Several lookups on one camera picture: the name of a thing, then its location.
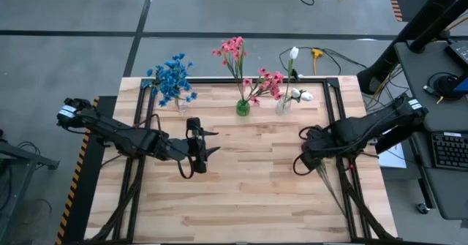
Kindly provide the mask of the black round device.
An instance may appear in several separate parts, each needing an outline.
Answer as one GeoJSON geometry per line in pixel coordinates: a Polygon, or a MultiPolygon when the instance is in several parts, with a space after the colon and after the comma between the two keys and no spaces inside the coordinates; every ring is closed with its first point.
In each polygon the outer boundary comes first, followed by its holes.
{"type": "Polygon", "coordinates": [[[449,100],[458,100],[463,96],[468,95],[464,93],[457,93],[453,88],[463,79],[468,78],[468,75],[456,76],[449,74],[442,74],[434,81],[434,89],[440,97],[449,100]]]}

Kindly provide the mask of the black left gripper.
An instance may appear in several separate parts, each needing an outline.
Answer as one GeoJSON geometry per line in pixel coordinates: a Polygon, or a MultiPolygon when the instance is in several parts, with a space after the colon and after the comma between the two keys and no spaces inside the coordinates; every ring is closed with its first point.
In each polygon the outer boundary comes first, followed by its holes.
{"type": "Polygon", "coordinates": [[[206,173],[207,157],[218,151],[221,147],[213,147],[206,149],[205,136],[218,135],[218,132],[205,131],[198,117],[188,118],[186,120],[185,141],[189,146],[189,156],[194,157],[193,171],[196,173],[206,173]]]}

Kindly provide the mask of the green glass vase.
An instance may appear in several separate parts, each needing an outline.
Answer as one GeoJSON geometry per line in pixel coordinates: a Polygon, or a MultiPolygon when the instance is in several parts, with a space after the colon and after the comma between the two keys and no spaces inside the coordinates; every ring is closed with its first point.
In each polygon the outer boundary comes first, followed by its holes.
{"type": "Polygon", "coordinates": [[[250,112],[250,104],[248,101],[240,99],[236,104],[236,113],[238,116],[248,116],[250,112]]]}

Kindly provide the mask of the clear ribbed glass vase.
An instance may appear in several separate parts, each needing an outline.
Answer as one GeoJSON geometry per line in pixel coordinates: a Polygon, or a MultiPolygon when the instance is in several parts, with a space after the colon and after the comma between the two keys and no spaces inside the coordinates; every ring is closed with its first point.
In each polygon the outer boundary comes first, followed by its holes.
{"type": "Polygon", "coordinates": [[[276,104],[275,112],[278,116],[283,116],[289,113],[290,108],[291,108],[291,101],[287,98],[281,98],[276,104]]]}

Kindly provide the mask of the black keyboard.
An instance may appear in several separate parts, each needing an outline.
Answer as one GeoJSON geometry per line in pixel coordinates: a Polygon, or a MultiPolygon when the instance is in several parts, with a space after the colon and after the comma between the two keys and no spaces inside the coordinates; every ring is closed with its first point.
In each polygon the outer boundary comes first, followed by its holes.
{"type": "Polygon", "coordinates": [[[434,166],[468,171],[468,135],[431,133],[434,166]]]}

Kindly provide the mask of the dark laptop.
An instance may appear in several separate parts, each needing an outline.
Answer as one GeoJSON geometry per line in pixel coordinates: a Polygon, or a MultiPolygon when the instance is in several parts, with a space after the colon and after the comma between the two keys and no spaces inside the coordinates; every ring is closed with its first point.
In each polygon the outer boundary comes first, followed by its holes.
{"type": "Polygon", "coordinates": [[[445,52],[461,67],[468,68],[468,41],[452,42],[445,52]]]}

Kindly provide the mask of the grey metal cart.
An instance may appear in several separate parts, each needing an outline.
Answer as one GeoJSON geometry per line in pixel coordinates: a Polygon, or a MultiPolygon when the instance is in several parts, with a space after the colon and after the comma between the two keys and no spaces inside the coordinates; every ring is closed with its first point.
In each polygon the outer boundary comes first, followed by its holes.
{"type": "Polygon", "coordinates": [[[0,245],[6,245],[32,176],[38,167],[56,170],[59,161],[41,155],[29,141],[10,144],[0,129],[0,245]]]}

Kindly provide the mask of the blue desk item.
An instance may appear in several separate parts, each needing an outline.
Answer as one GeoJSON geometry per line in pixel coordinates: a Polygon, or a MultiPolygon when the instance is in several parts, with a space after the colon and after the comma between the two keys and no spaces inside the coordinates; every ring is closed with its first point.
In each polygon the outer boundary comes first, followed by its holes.
{"type": "Polygon", "coordinates": [[[468,94],[468,78],[461,80],[454,88],[454,92],[468,94]]]}

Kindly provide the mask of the dark grey desk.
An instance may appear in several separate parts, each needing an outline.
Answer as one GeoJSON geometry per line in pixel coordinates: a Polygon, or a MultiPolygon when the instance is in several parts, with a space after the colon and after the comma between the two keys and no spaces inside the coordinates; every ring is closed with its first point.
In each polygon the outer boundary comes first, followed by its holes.
{"type": "Polygon", "coordinates": [[[438,209],[444,219],[468,220],[468,171],[435,167],[431,148],[431,133],[468,135],[468,95],[449,100],[434,89],[434,81],[444,73],[468,75],[468,68],[461,67],[445,52],[448,45],[430,43],[418,53],[403,43],[395,49],[413,97],[429,110],[420,130],[409,139],[412,152],[421,163],[424,203],[438,209]]]}

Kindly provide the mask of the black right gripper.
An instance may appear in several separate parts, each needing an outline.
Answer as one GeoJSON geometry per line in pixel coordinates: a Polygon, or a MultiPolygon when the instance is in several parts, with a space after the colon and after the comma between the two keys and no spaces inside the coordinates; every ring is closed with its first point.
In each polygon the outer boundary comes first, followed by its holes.
{"type": "Polygon", "coordinates": [[[323,158],[331,155],[333,138],[326,128],[319,125],[304,127],[299,132],[299,138],[304,140],[299,159],[309,171],[315,170],[323,158]]]}

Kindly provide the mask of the white paper sheet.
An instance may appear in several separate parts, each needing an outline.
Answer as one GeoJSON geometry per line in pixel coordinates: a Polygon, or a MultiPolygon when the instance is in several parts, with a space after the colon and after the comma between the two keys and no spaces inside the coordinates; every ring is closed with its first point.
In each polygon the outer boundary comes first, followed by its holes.
{"type": "Polygon", "coordinates": [[[405,169],[407,163],[404,158],[402,144],[390,147],[387,151],[378,154],[380,167],[405,169]]]}

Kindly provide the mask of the black tower fan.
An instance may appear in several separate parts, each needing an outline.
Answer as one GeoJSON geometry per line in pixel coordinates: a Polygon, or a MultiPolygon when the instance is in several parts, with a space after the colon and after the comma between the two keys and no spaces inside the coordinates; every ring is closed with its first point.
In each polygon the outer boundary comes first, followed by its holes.
{"type": "Polygon", "coordinates": [[[396,68],[399,61],[395,44],[403,42],[409,44],[412,50],[421,50],[467,9],[468,0],[427,0],[380,57],[357,74],[361,91],[375,94],[377,90],[371,87],[371,83],[375,81],[381,86],[396,68]]]}

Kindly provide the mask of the black metal table frame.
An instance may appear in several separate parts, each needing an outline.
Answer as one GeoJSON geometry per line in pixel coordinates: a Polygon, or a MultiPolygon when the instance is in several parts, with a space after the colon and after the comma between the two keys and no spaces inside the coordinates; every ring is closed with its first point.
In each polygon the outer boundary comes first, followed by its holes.
{"type": "Polygon", "coordinates": [[[156,109],[153,127],[184,135],[186,120],[198,117],[215,148],[207,171],[183,179],[179,166],[147,158],[134,240],[149,244],[306,243],[349,241],[366,228],[358,213],[346,217],[334,159],[325,161],[328,182],[299,160],[307,126],[327,126],[342,116],[363,116],[354,76],[309,78],[297,88],[311,102],[276,114],[265,98],[238,116],[239,93],[229,78],[195,78],[198,98],[184,113],[156,109]]]}

